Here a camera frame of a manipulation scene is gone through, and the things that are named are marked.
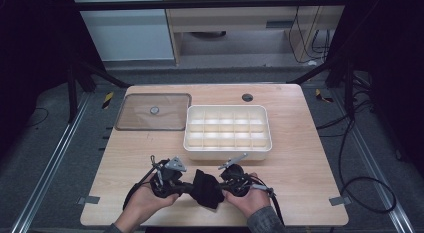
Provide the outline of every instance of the clear plastic lid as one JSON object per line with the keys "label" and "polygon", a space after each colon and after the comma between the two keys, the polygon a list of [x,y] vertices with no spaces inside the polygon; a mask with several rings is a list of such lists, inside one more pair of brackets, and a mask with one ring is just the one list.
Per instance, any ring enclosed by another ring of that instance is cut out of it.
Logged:
{"label": "clear plastic lid", "polygon": [[122,103],[115,129],[182,131],[190,104],[190,94],[184,93],[129,94]]}

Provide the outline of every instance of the metal frame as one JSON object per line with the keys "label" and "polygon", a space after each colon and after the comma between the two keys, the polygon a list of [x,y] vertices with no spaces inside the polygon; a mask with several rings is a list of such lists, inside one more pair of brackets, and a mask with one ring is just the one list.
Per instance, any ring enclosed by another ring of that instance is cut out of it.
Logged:
{"label": "metal frame", "polygon": [[87,109],[87,104],[89,102],[91,94],[83,93],[81,103],[79,105],[78,114],[75,117],[75,120],[72,123],[69,123],[66,127],[59,143],[56,146],[55,151],[53,152],[49,163],[47,164],[43,174],[41,175],[40,180],[37,183],[34,191],[31,194],[28,202],[26,203],[21,214],[15,221],[12,226],[11,232],[24,233],[27,232],[32,220],[35,217],[35,214],[38,211],[38,208],[41,205],[41,202],[44,199],[44,196],[47,193],[47,190],[50,187],[50,184],[56,174],[57,169],[60,166],[60,163],[65,155],[66,150],[72,140],[72,137],[75,134],[76,129],[78,128],[81,118],[84,115],[85,110]]}
{"label": "metal frame", "polygon": [[152,10],[228,7],[281,7],[281,6],[338,6],[360,3],[363,0],[165,0],[123,2],[79,2],[47,6],[60,10],[105,11],[105,10]]}

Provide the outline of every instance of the human hand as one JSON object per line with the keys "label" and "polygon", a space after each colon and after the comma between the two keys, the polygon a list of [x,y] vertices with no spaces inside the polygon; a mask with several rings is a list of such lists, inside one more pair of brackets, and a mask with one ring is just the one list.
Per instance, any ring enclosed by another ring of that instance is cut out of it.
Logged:
{"label": "human hand", "polygon": [[[258,177],[256,173],[250,174],[253,177]],[[243,197],[237,197],[228,191],[223,190],[222,194],[225,199],[232,205],[237,207],[246,218],[249,218],[256,211],[271,205],[268,193],[266,191],[250,188],[249,192]]]}
{"label": "human hand", "polygon": [[124,211],[116,220],[115,226],[122,232],[135,231],[141,223],[148,220],[158,210],[174,204],[178,199],[178,194],[172,194],[166,198],[155,196],[148,183],[153,176],[154,173],[150,174],[144,181],[147,183],[141,185],[134,192]]}

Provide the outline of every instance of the sleeve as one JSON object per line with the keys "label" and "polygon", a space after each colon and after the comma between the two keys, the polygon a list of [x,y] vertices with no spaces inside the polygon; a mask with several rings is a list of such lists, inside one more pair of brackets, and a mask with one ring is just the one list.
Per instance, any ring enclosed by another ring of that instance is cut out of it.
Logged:
{"label": "sleeve", "polygon": [[247,219],[247,226],[252,233],[286,232],[272,206],[264,207]]}
{"label": "sleeve", "polygon": [[122,233],[115,224],[111,224],[103,233]]}

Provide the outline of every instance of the white plastic tray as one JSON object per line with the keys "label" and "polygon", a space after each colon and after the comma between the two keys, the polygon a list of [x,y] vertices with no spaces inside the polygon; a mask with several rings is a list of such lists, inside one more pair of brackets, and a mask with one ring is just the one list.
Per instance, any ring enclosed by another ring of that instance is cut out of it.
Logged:
{"label": "white plastic tray", "polygon": [[192,160],[264,160],[272,148],[268,117],[259,105],[194,105],[188,109],[184,148]]}

